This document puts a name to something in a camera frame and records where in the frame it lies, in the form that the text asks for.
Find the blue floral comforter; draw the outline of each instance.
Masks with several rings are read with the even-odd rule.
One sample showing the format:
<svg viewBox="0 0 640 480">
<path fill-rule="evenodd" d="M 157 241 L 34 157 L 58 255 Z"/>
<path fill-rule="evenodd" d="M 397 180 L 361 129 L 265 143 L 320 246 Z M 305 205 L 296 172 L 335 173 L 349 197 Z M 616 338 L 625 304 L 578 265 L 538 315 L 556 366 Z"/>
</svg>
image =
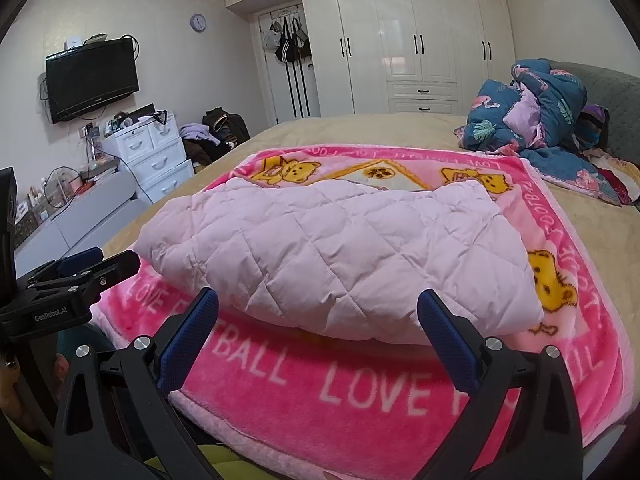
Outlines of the blue floral comforter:
<svg viewBox="0 0 640 480">
<path fill-rule="evenodd" d="M 468 150 L 529 159 L 546 180 L 619 205 L 609 182 L 579 156 L 596 145 L 600 131 L 577 124 L 587 103 L 578 77 L 552 70 L 543 59 L 522 59 L 511 67 L 513 82 L 486 81 L 467 124 L 457 129 Z"/>
</svg>

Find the wall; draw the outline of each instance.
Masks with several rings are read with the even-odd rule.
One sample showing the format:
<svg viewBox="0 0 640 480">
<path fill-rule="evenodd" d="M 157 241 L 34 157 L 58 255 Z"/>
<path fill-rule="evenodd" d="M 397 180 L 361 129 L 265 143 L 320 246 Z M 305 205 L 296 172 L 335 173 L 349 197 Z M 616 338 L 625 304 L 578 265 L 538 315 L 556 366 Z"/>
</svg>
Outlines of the wall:
<svg viewBox="0 0 640 480">
<path fill-rule="evenodd" d="M 207 19 L 201 34 L 190 26 L 196 12 Z M 14 167 L 22 192 L 53 168 L 86 161 L 78 129 L 87 121 L 50 124 L 39 83 L 45 57 L 63 50 L 66 37 L 100 32 L 140 42 L 140 91 L 101 120 L 153 102 L 174 110 L 178 124 L 222 106 L 241 114 L 252 135 L 267 127 L 249 24 L 224 0 L 28 0 L 0 44 L 0 168 Z"/>
<path fill-rule="evenodd" d="M 516 58 L 602 66 L 640 76 L 640 52 L 609 0 L 507 0 Z"/>
</svg>

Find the metal screw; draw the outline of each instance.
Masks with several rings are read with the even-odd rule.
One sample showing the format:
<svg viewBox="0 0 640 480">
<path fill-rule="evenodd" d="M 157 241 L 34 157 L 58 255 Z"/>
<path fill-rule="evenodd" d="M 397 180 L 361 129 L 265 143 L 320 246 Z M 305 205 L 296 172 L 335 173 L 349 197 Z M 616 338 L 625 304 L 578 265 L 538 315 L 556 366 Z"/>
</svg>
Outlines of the metal screw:
<svg viewBox="0 0 640 480">
<path fill-rule="evenodd" d="M 487 338 L 484 344 L 489 350 L 493 350 L 494 352 L 502 349 L 502 341 L 500 341 L 497 337 Z"/>
<path fill-rule="evenodd" d="M 146 335 L 143 335 L 143 336 L 137 338 L 133 342 L 133 348 L 135 348 L 136 350 L 144 350 L 150 344 L 151 344 L 151 339 L 149 339 Z"/>
<path fill-rule="evenodd" d="M 78 357 L 84 357 L 85 355 L 87 355 L 89 353 L 89 347 L 88 345 L 80 345 L 78 348 L 76 348 L 76 355 Z"/>
<path fill-rule="evenodd" d="M 548 347 L 546 347 L 546 354 L 549 357 L 560 357 L 560 351 L 558 350 L 557 347 L 553 346 L 553 345 L 549 345 Z"/>
</svg>

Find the pink blanket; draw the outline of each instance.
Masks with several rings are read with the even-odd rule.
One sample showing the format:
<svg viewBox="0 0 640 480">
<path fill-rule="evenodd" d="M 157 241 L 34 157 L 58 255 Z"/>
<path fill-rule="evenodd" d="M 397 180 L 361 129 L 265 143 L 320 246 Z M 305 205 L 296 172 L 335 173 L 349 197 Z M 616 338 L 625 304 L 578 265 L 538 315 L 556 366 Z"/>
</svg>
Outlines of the pink blanket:
<svg viewBox="0 0 640 480">
<path fill-rule="evenodd" d="M 558 346 L 591 442 L 630 409 L 633 357 L 622 322 L 586 249 L 528 161 L 382 146 L 267 150 L 230 174 L 270 186 L 345 178 L 387 189 L 429 189 L 474 178 L 522 236 L 545 319 L 503 338 L 512 348 Z M 143 263 L 107 291 L 95 321 L 118 346 L 152 335 L 190 297 Z M 222 309 L 175 406 L 237 452 L 299 479 L 323 471 L 412 478 L 464 407 L 428 347 L 347 342 Z M 478 465 L 495 455 L 517 400 L 510 392 Z"/>
</svg>

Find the cartoon bear print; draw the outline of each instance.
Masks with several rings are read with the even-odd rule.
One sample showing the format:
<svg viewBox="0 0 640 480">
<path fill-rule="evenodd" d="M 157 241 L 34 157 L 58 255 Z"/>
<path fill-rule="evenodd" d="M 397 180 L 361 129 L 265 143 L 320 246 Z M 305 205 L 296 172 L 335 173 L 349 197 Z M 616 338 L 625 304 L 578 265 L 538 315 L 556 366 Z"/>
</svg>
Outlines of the cartoon bear print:
<svg viewBox="0 0 640 480">
<path fill-rule="evenodd" d="M 527 254 L 529 265 L 533 269 L 536 294 L 545 312 L 557 312 L 564 306 L 577 306 L 578 292 L 556 269 L 556 259 L 553 254 L 545 250 L 529 251 Z M 555 335 L 558 327 L 541 323 L 530 329 L 530 332 Z"/>
<path fill-rule="evenodd" d="M 457 180 L 474 178 L 480 182 L 489 193 L 502 194 L 512 189 L 503 174 L 484 174 L 477 170 L 460 170 L 456 168 L 442 168 L 440 172 L 445 179 L 445 184 Z"/>
<path fill-rule="evenodd" d="M 319 162 L 298 162 L 285 160 L 279 155 L 268 156 L 264 159 L 262 171 L 251 179 L 265 181 L 270 186 L 276 186 L 282 181 L 303 184 L 319 167 Z"/>
</svg>

